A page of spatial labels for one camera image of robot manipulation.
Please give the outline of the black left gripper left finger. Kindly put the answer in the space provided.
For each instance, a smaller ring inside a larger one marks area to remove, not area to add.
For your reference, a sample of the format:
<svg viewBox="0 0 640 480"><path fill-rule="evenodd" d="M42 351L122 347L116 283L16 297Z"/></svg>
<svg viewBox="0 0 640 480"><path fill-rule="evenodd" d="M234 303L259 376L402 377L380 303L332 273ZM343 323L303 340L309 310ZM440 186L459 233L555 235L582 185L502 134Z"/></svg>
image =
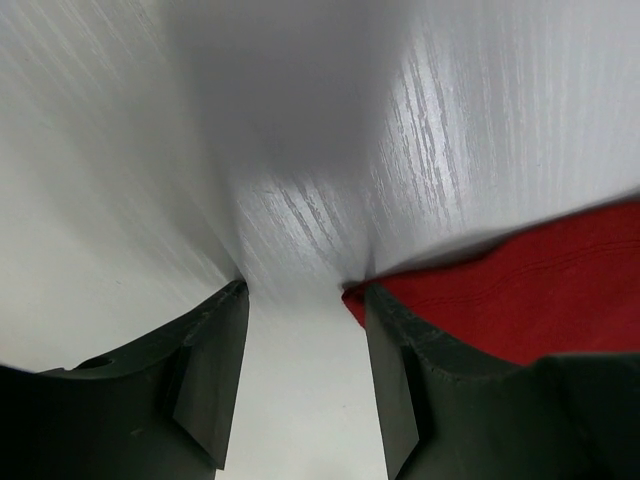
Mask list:
<svg viewBox="0 0 640 480"><path fill-rule="evenodd" d="M225 466L249 317L234 281L77 367L1 370L5 479L212 479Z"/></svg>

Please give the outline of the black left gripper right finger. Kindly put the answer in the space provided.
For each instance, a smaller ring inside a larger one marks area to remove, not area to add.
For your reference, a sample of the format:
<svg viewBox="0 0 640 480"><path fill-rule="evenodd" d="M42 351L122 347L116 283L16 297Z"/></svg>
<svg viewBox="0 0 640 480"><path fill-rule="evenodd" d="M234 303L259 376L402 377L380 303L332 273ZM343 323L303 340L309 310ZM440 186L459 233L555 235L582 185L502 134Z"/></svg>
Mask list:
<svg viewBox="0 0 640 480"><path fill-rule="evenodd" d="M391 479L635 479L639 357L560 354L519 366L365 293Z"/></svg>

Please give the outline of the dark red t-shirt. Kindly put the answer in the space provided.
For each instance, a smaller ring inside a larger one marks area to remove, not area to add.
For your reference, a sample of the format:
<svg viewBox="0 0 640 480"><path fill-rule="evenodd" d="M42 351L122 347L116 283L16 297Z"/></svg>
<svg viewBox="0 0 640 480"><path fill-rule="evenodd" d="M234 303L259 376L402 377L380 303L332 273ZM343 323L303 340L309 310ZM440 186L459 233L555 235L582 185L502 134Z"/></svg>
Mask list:
<svg viewBox="0 0 640 480"><path fill-rule="evenodd" d="M504 360L639 348L639 203L566 216L472 260L376 283L412 313Z"/></svg>

